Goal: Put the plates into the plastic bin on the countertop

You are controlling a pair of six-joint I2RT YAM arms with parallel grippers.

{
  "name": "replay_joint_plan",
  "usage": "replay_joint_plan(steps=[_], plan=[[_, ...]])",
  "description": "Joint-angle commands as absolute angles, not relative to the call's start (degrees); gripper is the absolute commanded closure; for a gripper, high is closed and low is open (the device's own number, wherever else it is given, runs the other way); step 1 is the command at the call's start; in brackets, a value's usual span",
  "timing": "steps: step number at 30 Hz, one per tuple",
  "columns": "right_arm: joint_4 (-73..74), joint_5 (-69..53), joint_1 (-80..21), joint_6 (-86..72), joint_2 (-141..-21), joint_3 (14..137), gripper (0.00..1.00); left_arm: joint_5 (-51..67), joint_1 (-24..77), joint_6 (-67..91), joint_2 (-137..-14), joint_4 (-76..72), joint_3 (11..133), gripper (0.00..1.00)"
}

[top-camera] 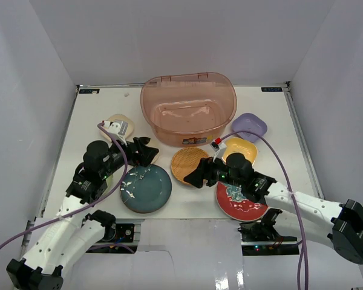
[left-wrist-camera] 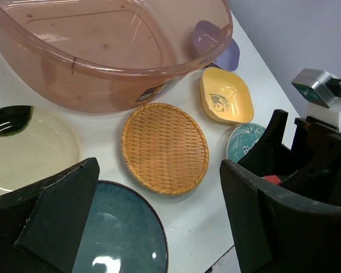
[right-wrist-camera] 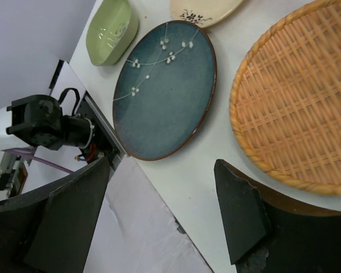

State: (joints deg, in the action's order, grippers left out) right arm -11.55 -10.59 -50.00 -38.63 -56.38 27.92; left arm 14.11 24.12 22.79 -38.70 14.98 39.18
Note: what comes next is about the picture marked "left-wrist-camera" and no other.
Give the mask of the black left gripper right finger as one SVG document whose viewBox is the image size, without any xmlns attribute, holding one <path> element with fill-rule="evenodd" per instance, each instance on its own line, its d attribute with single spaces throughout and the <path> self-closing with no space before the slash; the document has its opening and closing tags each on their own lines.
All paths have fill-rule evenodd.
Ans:
<svg viewBox="0 0 341 273">
<path fill-rule="evenodd" d="M 341 272 L 341 207 L 224 160 L 222 192 L 242 272 Z"/>
</svg>

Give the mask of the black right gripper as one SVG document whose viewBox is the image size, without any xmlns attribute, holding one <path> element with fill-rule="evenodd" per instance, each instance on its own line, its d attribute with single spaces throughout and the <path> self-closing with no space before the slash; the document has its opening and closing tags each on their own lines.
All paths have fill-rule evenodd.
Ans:
<svg viewBox="0 0 341 273">
<path fill-rule="evenodd" d="M 279 185 L 315 201 L 341 206 L 341 132 L 313 117 L 296 118 L 291 148 L 282 144 L 288 113 L 275 110 L 239 165 L 253 174 L 277 176 Z"/>
</svg>

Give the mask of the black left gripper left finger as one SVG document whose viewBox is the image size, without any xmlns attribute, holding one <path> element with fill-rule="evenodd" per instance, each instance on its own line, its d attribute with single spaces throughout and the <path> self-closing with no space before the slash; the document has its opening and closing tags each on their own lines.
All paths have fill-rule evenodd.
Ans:
<svg viewBox="0 0 341 273">
<path fill-rule="evenodd" d="M 0 196 L 0 272 L 71 272 L 99 178 L 96 158 Z"/>
</svg>

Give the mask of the red and teal plate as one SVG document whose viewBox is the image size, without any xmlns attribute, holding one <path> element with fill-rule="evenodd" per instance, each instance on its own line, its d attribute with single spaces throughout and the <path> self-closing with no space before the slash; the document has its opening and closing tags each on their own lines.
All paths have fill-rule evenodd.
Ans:
<svg viewBox="0 0 341 273">
<path fill-rule="evenodd" d="M 255 123 L 244 123 L 237 126 L 228 139 L 226 159 L 238 162 L 250 152 L 265 130 L 265 127 Z"/>
</svg>

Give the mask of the dark teal round plate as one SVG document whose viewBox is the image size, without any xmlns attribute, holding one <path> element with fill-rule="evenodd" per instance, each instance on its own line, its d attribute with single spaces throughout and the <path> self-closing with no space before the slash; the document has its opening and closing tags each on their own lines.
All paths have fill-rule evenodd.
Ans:
<svg viewBox="0 0 341 273">
<path fill-rule="evenodd" d="M 73 272 L 168 272 L 167 238 L 159 216 L 133 189 L 97 184 Z"/>
</svg>

